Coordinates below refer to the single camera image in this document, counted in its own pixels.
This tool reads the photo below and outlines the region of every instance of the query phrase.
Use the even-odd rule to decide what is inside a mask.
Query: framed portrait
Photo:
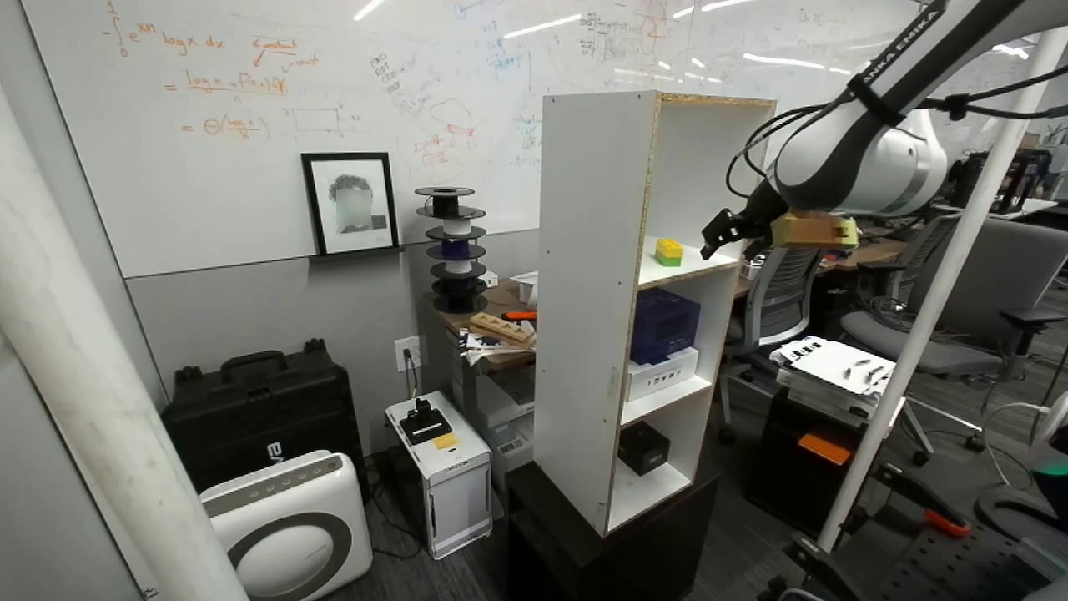
[[[386,152],[300,152],[321,257],[398,247]]]

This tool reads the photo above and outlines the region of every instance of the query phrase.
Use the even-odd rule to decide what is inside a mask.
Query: black case
[[[324,339],[309,339],[300,355],[244,355],[215,374],[177,369],[163,424],[198,490],[267,467],[277,450],[328,446],[354,461],[371,494],[346,369]]]

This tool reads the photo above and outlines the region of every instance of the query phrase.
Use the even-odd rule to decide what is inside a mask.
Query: floor
[[[1056,307],[1068,307],[1068,295],[1051,295]],[[1058,374],[1058,359],[1068,345],[1068,323],[1051,327],[1036,339],[1031,359],[1026,369],[1005,386],[1007,396],[1038,401],[1048,395],[1051,377]],[[961,381],[938,381],[938,377],[916,377],[916,396],[938,401],[961,415],[977,415],[977,401],[985,386],[972,386]],[[965,433],[947,419],[922,415],[927,433],[936,438],[938,454],[919,469],[936,485],[945,496],[952,496],[961,509],[972,508],[972,496],[981,487],[998,485],[995,457],[1002,457],[1002,469],[1015,480],[1027,480],[1026,469],[1005,461],[1002,450],[965,450]],[[690,597],[724,597],[724,601],[747,601],[758,597],[770,576],[798,573],[780,547],[790,542],[794,528],[770,516],[768,509],[755,508],[745,496],[745,485],[750,478],[750,457],[760,440],[765,408],[739,408],[739,440],[719,446],[719,469],[722,490],[711,515],[697,582]],[[1027,419],[1007,418],[995,424],[991,446],[1013,446],[1021,433],[1027,433]],[[907,463],[916,444],[904,427],[885,444],[885,457],[897,457]],[[503,528],[493,536],[479,542],[454,557],[431,561],[420,551],[417,536],[412,534],[409,522],[401,516],[391,494],[384,494],[386,480],[378,485],[366,515],[371,515],[371,536],[375,536],[375,566],[350,588],[330,594],[330,601],[503,601],[507,597],[507,542]]]

